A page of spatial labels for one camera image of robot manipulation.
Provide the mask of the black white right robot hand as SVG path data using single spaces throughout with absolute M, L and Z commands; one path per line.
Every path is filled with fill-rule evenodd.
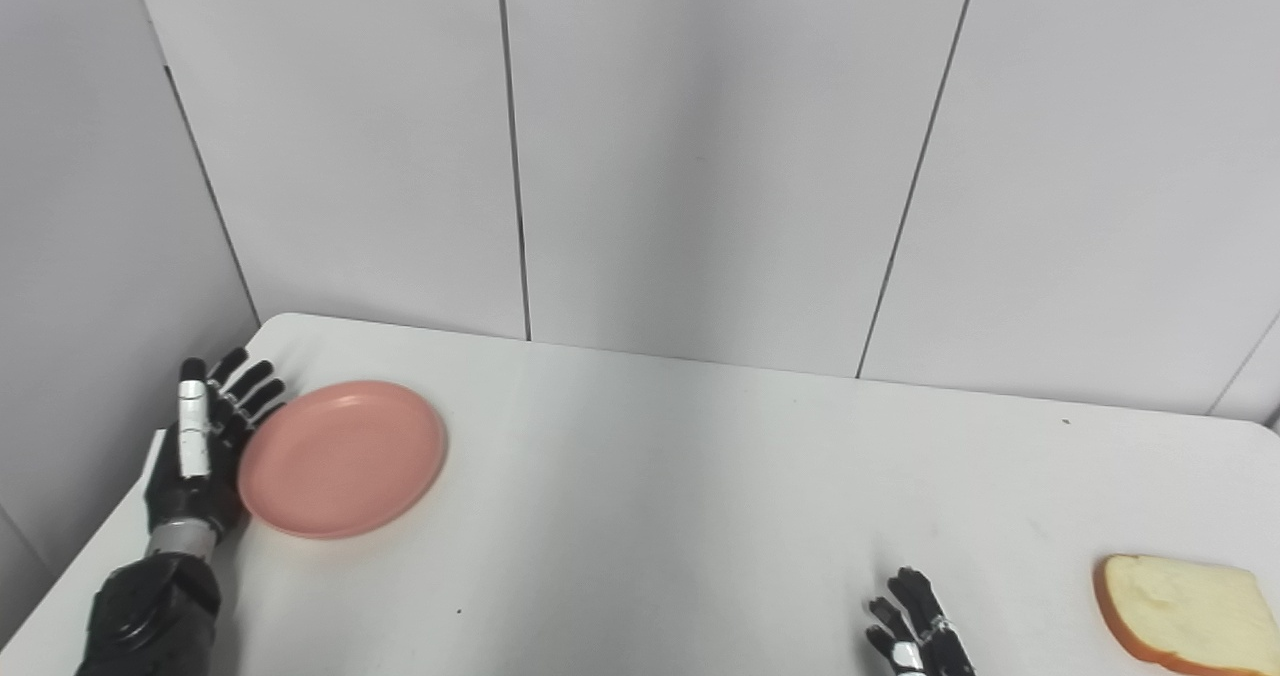
M 974 675 L 963 640 L 934 594 L 932 581 L 904 566 L 887 579 L 891 598 L 867 603 L 876 622 L 864 630 L 870 648 L 895 675 Z

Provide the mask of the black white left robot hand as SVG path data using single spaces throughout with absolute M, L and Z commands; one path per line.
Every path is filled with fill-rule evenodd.
M 148 530 L 180 520 L 205 524 L 216 540 L 247 515 L 241 465 L 251 439 L 283 405 L 285 384 L 269 360 L 237 347 L 214 365 L 180 366 L 177 420 L 160 442 L 143 493 Z

